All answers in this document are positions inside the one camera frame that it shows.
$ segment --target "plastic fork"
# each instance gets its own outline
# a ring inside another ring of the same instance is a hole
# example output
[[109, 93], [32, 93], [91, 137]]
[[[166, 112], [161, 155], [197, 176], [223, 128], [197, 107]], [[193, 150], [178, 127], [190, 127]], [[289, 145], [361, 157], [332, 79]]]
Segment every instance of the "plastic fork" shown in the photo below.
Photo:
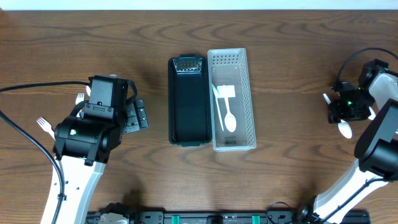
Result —
[[43, 131], [45, 131], [46, 133], [49, 133], [51, 135], [51, 137], [55, 140], [54, 131], [52, 130], [51, 124], [46, 119], [39, 118], [37, 120], [37, 123], [43, 129]]
[[[75, 100], [75, 103], [77, 105], [77, 104], [79, 104], [80, 102], [82, 102], [84, 100], [85, 100], [85, 93], [78, 93], [77, 97], [76, 97], [76, 100]], [[78, 117], [78, 118], [80, 117], [80, 112], [81, 112], [81, 110], [79, 111], [79, 113], [77, 113], [76, 117]]]

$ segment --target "wooden table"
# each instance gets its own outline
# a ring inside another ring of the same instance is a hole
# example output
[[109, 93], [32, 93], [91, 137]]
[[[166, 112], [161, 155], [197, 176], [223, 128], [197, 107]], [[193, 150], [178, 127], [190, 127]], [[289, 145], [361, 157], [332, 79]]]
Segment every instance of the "wooden table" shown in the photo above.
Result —
[[[111, 153], [90, 210], [111, 202], [166, 210], [265, 210], [298, 207], [329, 188], [354, 159], [369, 121], [352, 123], [353, 139], [328, 124], [322, 93], [343, 61], [365, 47], [398, 52], [393, 11], [81, 11], [4, 12], [0, 17], [0, 88], [23, 83], [87, 81], [96, 74], [134, 80], [149, 128]], [[182, 53], [244, 47], [248, 53], [257, 148], [217, 154], [212, 144], [182, 148], [168, 140], [167, 61]], [[343, 78], [357, 83], [362, 64], [392, 57], [368, 52]], [[1, 110], [47, 149], [53, 125], [73, 108], [82, 86], [2, 93]], [[39, 223], [52, 167], [27, 139], [0, 121], [0, 223]], [[398, 185], [356, 208], [373, 223], [398, 219]]]

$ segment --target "black tray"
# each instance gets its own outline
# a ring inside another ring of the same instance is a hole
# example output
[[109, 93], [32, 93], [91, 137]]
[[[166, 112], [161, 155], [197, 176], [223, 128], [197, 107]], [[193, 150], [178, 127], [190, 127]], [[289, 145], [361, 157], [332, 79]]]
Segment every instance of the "black tray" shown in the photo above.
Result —
[[199, 146], [211, 141], [207, 61], [196, 55], [169, 60], [169, 141]]

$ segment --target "table surface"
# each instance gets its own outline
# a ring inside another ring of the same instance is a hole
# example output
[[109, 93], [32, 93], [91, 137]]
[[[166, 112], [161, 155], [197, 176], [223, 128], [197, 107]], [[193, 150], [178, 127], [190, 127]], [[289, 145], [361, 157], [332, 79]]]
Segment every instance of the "table surface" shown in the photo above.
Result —
[[[149, 128], [124, 136], [112, 151], [90, 204], [111, 202], [166, 210], [265, 210], [298, 207], [328, 189], [354, 160], [369, 121], [345, 139], [328, 124], [322, 93], [343, 61], [365, 47], [398, 52], [394, 11], [73, 11], [4, 12], [0, 17], [0, 88], [87, 81], [96, 74], [134, 80]], [[257, 148], [216, 153], [168, 139], [167, 61], [182, 53], [244, 47], [248, 54]], [[367, 52], [344, 79], [357, 83], [362, 64], [392, 57]], [[53, 126], [73, 108], [82, 86], [2, 93], [1, 110], [47, 149]], [[39, 223], [52, 167], [27, 139], [0, 121], [0, 223]], [[398, 186], [389, 184], [356, 208], [373, 223], [395, 223]]]

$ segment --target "plastic tray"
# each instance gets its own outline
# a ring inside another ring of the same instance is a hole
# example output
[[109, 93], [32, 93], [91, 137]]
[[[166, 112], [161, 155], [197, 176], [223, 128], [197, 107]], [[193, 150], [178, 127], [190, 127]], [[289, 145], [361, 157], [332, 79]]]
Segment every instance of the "plastic tray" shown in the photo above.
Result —
[[169, 60], [169, 141], [199, 146], [211, 141], [208, 67], [204, 57]]
[[[210, 88], [213, 147], [216, 151], [245, 151], [256, 147], [256, 133], [251, 101], [246, 49], [208, 51], [209, 80], [214, 86], [234, 85], [235, 97], [228, 98], [231, 113], [236, 118], [236, 130], [229, 132], [223, 121], [221, 129], [217, 105]], [[222, 120], [226, 115], [224, 98], [218, 98]]]

